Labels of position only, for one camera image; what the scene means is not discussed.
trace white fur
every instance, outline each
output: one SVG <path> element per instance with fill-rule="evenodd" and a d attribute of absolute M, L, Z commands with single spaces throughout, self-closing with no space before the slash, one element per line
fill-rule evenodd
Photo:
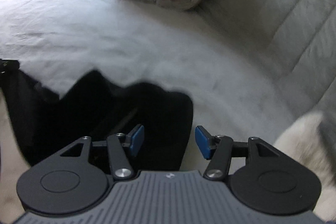
<path fill-rule="evenodd" d="M 336 221 L 335 174 L 318 133 L 322 118 L 321 112 L 304 115 L 279 137 L 274 146 L 319 177 L 322 192 L 314 213 L 324 221 Z"/>

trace black cloth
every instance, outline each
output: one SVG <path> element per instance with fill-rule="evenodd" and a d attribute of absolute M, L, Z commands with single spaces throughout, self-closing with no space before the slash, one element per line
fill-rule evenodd
<path fill-rule="evenodd" d="M 193 121 L 193 103 L 183 93 L 150 83 L 122 88 L 98 71 L 83 76 L 62 99 L 20 70 L 3 73 L 0 86 L 17 143 L 31 165 L 80 137 L 104 140 L 113 128 L 128 133 L 142 124 L 145 141 L 133 168 L 180 168 Z"/>

